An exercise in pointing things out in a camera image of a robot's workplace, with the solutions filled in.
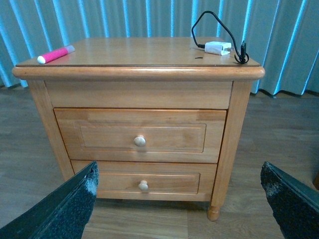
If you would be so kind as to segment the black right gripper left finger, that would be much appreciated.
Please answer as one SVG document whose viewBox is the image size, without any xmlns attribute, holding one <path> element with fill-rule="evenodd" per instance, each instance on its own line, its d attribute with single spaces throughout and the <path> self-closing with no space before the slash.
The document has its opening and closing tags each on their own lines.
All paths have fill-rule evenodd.
<svg viewBox="0 0 319 239">
<path fill-rule="evenodd" d="M 97 197 L 99 170 L 92 162 L 0 230 L 2 239 L 80 239 Z"/>
</svg>

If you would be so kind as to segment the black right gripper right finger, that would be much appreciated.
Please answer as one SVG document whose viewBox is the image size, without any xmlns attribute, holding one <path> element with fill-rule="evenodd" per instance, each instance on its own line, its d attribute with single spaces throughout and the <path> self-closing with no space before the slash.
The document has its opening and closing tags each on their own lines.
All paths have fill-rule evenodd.
<svg viewBox="0 0 319 239">
<path fill-rule="evenodd" d="M 319 237 L 319 193 L 266 161 L 261 185 L 286 239 Z"/>
</svg>

